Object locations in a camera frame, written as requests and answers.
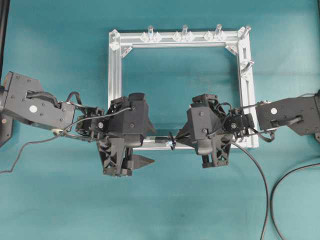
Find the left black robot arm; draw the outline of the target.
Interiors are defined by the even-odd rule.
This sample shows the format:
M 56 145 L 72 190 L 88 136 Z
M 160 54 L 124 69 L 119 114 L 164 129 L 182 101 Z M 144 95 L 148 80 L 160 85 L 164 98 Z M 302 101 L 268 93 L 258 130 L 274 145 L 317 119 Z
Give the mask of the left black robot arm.
M 147 166 L 152 159 L 133 153 L 143 145 L 147 133 L 155 128 L 149 119 L 149 107 L 143 93 L 132 93 L 111 101 L 109 109 L 82 104 L 79 93 L 58 101 L 44 91 L 39 80 L 9 72 L 0 87 L 0 142 L 13 133 L 14 121 L 45 129 L 53 138 L 66 137 L 94 142 L 109 176 L 131 176 L 133 170 Z

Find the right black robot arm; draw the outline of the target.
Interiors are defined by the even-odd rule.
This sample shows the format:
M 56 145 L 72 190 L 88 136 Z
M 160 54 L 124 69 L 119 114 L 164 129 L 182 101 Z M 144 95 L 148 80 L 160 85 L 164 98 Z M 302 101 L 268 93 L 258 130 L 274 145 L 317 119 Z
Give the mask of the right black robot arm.
M 261 101 L 233 108 L 219 102 L 214 94 L 192 99 L 186 112 L 187 122 L 172 143 L 195 149 L 203 168 L 228 165 L 234 140 L 257 135 L 265 142 L 275 139 L 275 130 L 287 126 L 300 136 L 320 133 L 320 94 L 298 96 L 278 101 Z

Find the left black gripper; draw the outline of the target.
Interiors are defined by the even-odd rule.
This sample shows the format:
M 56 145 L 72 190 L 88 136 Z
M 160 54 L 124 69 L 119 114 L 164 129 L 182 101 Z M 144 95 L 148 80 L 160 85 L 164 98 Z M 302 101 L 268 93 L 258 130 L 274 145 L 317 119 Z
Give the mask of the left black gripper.
M 143 117 L 143 133 L 156 133 L 148 115 Z M 102 163 L 102 173 L 113 177 L 131 176 L 133 170 L 153 164 L 155 160 L 133 154 L 133 148 L 141 147 L 141 134 L 108 137 L 97 144 Z

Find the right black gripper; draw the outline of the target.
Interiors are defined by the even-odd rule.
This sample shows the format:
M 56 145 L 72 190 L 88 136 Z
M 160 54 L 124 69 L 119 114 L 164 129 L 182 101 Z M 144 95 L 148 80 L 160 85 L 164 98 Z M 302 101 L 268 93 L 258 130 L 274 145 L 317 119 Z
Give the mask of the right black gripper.
M 229 153 L 233 134 L 217 134 L 211 138 L 191 140 L 191 124 L 187 122 L 176 135 L 180 144 L 192 147 L 196 154 L 202 157 L 203 168 L 215 168 L 229 164 Z

